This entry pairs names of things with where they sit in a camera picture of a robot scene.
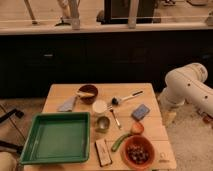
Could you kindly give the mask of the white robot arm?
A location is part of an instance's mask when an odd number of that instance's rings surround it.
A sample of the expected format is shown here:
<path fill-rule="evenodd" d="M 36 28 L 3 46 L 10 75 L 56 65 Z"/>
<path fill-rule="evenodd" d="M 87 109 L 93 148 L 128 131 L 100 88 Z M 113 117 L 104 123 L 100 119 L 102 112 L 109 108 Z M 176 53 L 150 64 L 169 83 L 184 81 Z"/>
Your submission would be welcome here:
<path fill-rule="evenodd" d="M 175 108 L 191 102 L 206 123 L 213 123 L 213 88 L 205 85 L 207 69 L 200 63 L 191 63 L 169 71 L 165 76 L 166 87 L 158 96 L 165 126 L 175 117 Z"/>

